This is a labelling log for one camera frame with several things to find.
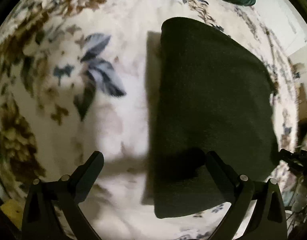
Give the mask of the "black cloth garment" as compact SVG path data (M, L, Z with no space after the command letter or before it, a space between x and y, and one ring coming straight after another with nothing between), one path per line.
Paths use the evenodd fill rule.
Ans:
M232 202L240 174L279 163L265 65L214 27L174 17L147 34L149 183L158 218Z

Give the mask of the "floral white bed blanket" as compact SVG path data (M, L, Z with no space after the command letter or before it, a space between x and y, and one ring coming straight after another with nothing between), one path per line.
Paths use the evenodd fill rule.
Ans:
M145 196L148 113L158 101L160 30L187 17L224 32L268 69L279 148L294 150L291 67L256 7L224 0L21 0L0 28L0 180L10 213L31 182L72 173L94 150L105 168L81 209L106 239L207 238L228 210L158 219Z

